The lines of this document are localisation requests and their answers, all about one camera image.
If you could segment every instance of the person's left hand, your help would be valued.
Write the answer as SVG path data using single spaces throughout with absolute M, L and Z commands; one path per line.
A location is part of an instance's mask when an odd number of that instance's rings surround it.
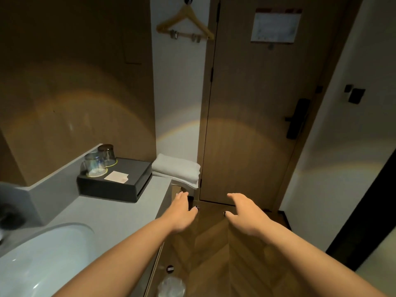
M 196 206 L 189 211 L 188 195 L 188 192 L 180 192 L 177 194 L 171 206 L 161 216 L 161 219 L 170 223 L 172 232 L 185 230 L 194 221 L 198 213 L 198 208 Z

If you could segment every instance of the wooden floor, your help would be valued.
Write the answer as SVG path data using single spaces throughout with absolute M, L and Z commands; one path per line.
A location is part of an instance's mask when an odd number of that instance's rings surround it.
M 200 206 L 195 221 L 165 241 L 146 296 L 157 296 L 168 265 L 186 284 L 188 297 L 311 296 L 272 246 L 228 223 L 223 212 L 235 213 L 234 206 L 200 201 L 193 205 Z M 285 225 L 280 214 L 268 215 Z

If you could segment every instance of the door handle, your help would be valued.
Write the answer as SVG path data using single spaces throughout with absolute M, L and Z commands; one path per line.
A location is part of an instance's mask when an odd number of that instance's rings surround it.
M 286 117 L 285 121 L 290 122 L 288 133 L 286 135 L 287 139 L 295 140 L 300 133 L 301 126 L 305 121 L 306 114 L 308 112 L 310 99 L 301 98 L 298 100 L 294 114 L 292 117 Z

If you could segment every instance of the white wall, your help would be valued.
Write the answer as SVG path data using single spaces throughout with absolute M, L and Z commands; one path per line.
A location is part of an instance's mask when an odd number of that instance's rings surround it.
M 364 0 L 281 205 L 326 250 L 396 148 L 396 0 Z M 359 105 L 346 84 L 365 88 Z
M 157 154 L 196 162 L 206 41 L 197 44 L 188 38 L 174 40 L 157 33 L 156 26 L 175 15 L 184 0 L 150 2 Z M 207 25 L 210 0 L 193 0 L 191 6 Z M 172 29 L 200 33 L 189 20 Z
M 356 273 L 388 297 L 396 297 L 396 228 L 357 269 Z

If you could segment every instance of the brown wall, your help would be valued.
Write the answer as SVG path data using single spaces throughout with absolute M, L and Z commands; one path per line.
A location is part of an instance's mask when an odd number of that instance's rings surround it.
M 149 0 L 0 1 L 0 180 L 31 185 L 99 143 L 155 159 Z

